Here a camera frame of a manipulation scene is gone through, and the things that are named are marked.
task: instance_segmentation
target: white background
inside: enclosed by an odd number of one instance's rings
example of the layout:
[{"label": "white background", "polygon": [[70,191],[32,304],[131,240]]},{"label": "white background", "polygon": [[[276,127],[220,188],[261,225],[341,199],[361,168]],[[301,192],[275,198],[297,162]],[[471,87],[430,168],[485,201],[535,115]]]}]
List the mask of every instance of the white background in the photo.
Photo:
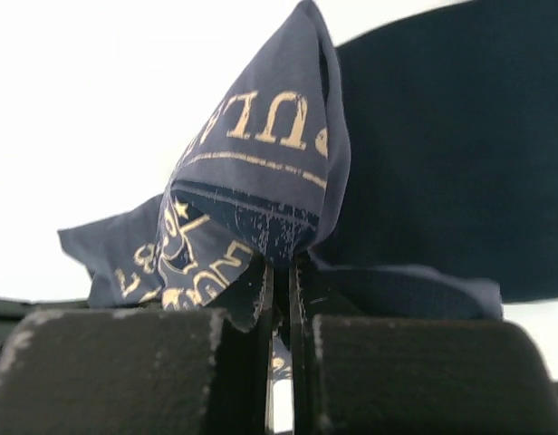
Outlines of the white background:
[{"label": "white background", "polygon": [[[450,0],[319,0],[335,43]],[[0,296],[84,298],[56,236],[159,193],[296,0],[0,0]],[[558,302],[511,306],[558,378]],[[277,387],[278,430],[290,425]]]}]

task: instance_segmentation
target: dark blue fabric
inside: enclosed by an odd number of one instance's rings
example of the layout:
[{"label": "dark blue fabric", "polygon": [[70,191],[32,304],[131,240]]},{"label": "dark blue fabric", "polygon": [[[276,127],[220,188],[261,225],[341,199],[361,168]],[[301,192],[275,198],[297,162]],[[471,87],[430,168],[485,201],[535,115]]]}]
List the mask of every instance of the dark blue fabric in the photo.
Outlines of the dark blue fabric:
[{"label": "dark blue fabric", "polygon": [[[370,111],[347,113],[351,122],[371,116]],[[376,146],[373,140],[353,144],[354,158],[362,159],[361,150]],[[342,251],[349,251],[346,238],[353,241],[354,258],[379,250],[369,242],[370,234],[379,231],[375,220],[354,232],[347,208],[345,226],[338,222],[350,161],[338,59],[317,7],[304,0],[188,145],[165,193],[130,213],[62,231],[63,249],[93,276],[90,304],[95,307],[153,298],[161,299],[164,309],[205,306],[245,272],[254,252],[282,268],[298,252],[319,246],[311,250],[318,266],[345,266],[345,258],[335,265],[328,262],[331,251],[325,247],[330,245],[322,244],[326,237]],[[369,181],[358,187],[354,181],[353,188],[367,195],[380,188]],[[394,185],[397,180],[383,182]],[[418,182],[410,188],[418,191]],[[349,187],[348,194],[354,195]],[[362,209],[370,207],[360,201],[352,205],[358,222],[365,223]],[[367,243],[358,244],[363,239]],[[381,273],[381,266],[386,264],[366,268]],[[386,274],[407,279],[379,282],[374,289],[366,285],[363,291],[374,297],[354,297],[384,306],[389,296],[394,309],[405,315],[500,318],[498,284],[450,278],[441,268],[420,272],[400,262]],[[414,293],[418,280],[433,288],[433,297]],[[377,312],[377,306],[372,308],[367,311]]]},{"label": "dark blue fabric", "polygon": [[558,0],[475,0],[337,49],[351,140],[331,266],[558,297]]}]

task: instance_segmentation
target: navy blue cloth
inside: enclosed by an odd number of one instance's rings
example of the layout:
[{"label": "navy blue cloth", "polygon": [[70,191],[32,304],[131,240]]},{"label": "navy blue cloth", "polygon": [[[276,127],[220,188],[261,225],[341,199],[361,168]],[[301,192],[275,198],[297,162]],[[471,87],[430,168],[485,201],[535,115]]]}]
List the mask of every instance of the navy blue cloth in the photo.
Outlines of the navy blue cloth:
[{"label": "navy blue cloth", "polygon": [[558,297],[558,0],[475,0],[337,48],[351,140],[326,265]]},{"label": "navy blue cloth", "polygon": [[[327,246],[322,244],[327,237],[345,245],[343,233],[333,229],[336,223],[342,227],[342,202],[349,204],[349,187],[345,201],[344,192],[351,157],[361,154],[350,153],[341,81],[320,12],[311,0],[304,0],[216,106],[179,160],[163,195],[130,213],[60,232],[64,251],[92,276],[90,305],[160,299],[164,309],[196,309],[245,272],[254,252],[273,267],[284,268],[297,253]],[[366,120],[371,113],[346,116],[347,121],[350,116]],[[352,145],[376,146],[372,139]],[[375,187],[367,180],[361,189],[372,192]],[[386,182],[392,185],[396,180]],[[354,204],[358,219],[364,207]],[[370,240],[369,233],[379,231],[366,226],[358,226],[356,234],[346,230],[350,241]],[[378,249],[355,246],[355,256]],[[330,256],[325,252],[312,249],[318,266],[340,266],[327,262]],[[458,280],[443,276],[441,269],[427,270],[422,275],[410,264],[398,264],[387,273],[411,276],[403,282],[437,284],[428,306],[441,318],[467,318],[466,313],[478,307],[481,317],[502,315],[496,283]],[[426,311],[422,298],[410,296],[414,288],[378,288],[378,298],[362,300],[378,303],[390,294],[390,299],[406,301],[407,314],[416,313],[411,308],[416,300],[423,304],[419,311]],[[474,310],[453,310],[445,304],[454,294],[466,294],[462,300],[472,300]]]}]

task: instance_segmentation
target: navy t-shirt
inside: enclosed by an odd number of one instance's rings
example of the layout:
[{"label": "navy t-shirt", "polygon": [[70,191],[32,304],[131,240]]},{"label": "navy t-shirt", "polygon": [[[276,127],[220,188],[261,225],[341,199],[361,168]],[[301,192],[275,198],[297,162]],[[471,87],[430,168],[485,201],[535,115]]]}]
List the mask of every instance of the navy t-shirt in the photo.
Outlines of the navy t-shirt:
[{"label": "navy t-shirt", "polygon": [[[288,267],[297,253],[324,247],[323,240],[340,235],[333,230],[349,187],[351,159],[357,159],[346,123],[371,116],[370,111],[356,111],[351,120],[349,113],[344,116],[343,97],[326,25],[314,2],[304,0],[188,144],[163,195],[129,213],[60,232],[63,250],[92,276],[90,305],[160,299],[164,309],[199,308],[245,272],[254,253],[273,267]],[[358,141],[354,146],[367,145]],[[361,188],[374,190],[369,182]],[[358,216],[366,206],[354,204]],[[378,231],[375,222],[357,229],[349,235],[354,243]],[[337,240],[343,250],[345,240]],[[361,256],[377,247],[357,249],[354,254]],[[311,252],[318,266],[330,266],[324,252]],[[406,315],[413,312],[414,288],[402,287],[413,282],[403,276],[438,283],[440,290],[429,301],[434,313],[444,306],[442,295],[459,292],[475,301],[474,313],[481,306],[483,317],[502,315],[498,284],[492,281],[445,276],[413,264],[368,268],[400,278],[391,288],[379,289],[379,297],[389,292],[406,301]],[[460,318],[460,311],[441,313],[442,318],[454,316]]]}]

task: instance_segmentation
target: textured black surface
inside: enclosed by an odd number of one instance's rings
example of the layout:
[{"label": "textured black surface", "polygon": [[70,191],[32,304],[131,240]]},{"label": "textured black surface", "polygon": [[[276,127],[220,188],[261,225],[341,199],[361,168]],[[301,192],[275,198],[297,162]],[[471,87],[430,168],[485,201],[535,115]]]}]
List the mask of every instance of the textured black surface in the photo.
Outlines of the textured black surface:
[{"label": "textured black surface", "polygon": [[43,311],[0,357],[0,434],[264,433],[258,336],[224,312]]},{"label": "textured black surface", "polygon": [[533,343],[488,321],[316,317],[321,433],[558,433]]},{"label": "textured black surface", "polygon": [[316,314],[362,315],[364,312],[338,289],[317,280],[307,256],[299,256],[289,276],[289,345],[293,359],[293,429],[298,434],[313,429],[313,331]]},{"label": "textured black surface", "polygon": [[[145,303],[140,307],[148,308],[156,303]],[[22,301],[0,299],[0,352],[5,339],[15,327],[30,313],[43,310],[78,310],[87,309],[85,300],[52,302],[52,303],[27,303]]]}]

